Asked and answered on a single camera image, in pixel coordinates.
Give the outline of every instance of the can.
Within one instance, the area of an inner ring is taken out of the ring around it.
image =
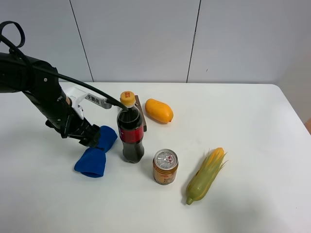
[[[178,168],[178,158],[174,151],[159,150],[153,160],[153,175],[157,183],[166,185],[175,180]]]

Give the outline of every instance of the plastic bottle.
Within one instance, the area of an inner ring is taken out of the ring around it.
[[[144,135],[140,110],[135,106],[135,95],[131,91],[121,93],[121,103],[128,111],[121,109],[118,114],[118,128],[123,143],[123,155],[130,163],[138,163],[144,155]]]

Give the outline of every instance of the tabletop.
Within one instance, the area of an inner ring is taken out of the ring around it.
[[[22,93],[0,94],[1,233],[311,232],[311,136],[277,86],[89,84],[116,99],[131,90],[142,105],[165,102],[174,118],[159,124],[145,115],[142,160],[124,162],[117,139],[104,176],[94,179],[73,170],[86,149],[78,140],[46,127]],[[118,131],[117,107],[81,105],[91,124]],[[188,182],[217,147],[228,162],[207,195],[187,206]],[[166,186],[152,177],[153,157],[163,148],[179,160]]]

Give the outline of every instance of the blue towel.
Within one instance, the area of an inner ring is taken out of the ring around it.
[[[98,148],[88,148],[74,166],[75,171],[93,178],[104,175],[106,152],[110,150],[118,138],[116,132],[108,126],[102,126],[100,131],[101,137],[99,138]]]

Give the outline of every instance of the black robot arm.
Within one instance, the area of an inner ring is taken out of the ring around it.
[[[9,23],[14,23],[21,34],[21,43],[17,47],[1,35],[3,27]],[[19,24],[10,21],[0,24],[0,41],[10,47],[9,53],[0,53],[0,93],[22,91],[47,118],[46,125],[54,128],[62,138],[76,138],[84,146],[97,147],[100,137],[99,127],[91,125],[73,110],[72,101],[59,85],[58,77],[107,97],[107,102],[112,105],[127,108],[92,86],[58,74],[57,69],[49,63],[25,56],[18,49],[24,44],[24,40],[24,32]]]

